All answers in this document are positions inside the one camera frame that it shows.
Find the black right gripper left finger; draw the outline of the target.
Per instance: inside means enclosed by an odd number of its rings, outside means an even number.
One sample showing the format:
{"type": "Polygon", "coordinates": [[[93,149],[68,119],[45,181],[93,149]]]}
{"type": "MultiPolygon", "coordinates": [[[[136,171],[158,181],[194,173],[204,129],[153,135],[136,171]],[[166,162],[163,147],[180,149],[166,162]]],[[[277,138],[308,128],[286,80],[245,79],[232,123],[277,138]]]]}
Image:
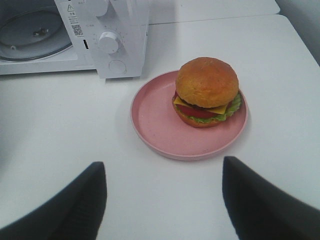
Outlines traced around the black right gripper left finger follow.
{"type": "Polygon", "coordinates": [[[43,205],[1,228],[2,240],[94,240],[107,204],[103,162],[91,163],[43,205]]]}

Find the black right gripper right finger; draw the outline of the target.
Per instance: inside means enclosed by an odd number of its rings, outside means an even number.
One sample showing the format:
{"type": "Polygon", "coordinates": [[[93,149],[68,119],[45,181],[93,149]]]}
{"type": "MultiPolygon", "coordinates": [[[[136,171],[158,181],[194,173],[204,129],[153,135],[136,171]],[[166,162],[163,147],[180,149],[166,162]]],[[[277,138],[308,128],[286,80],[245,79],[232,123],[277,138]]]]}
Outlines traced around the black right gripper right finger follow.
{"type": "Polygon", "coordinates": [[[282,191],[234,156],[223,159],[222,195],[240,240],[318,240],[320,211],[282,191]]]}

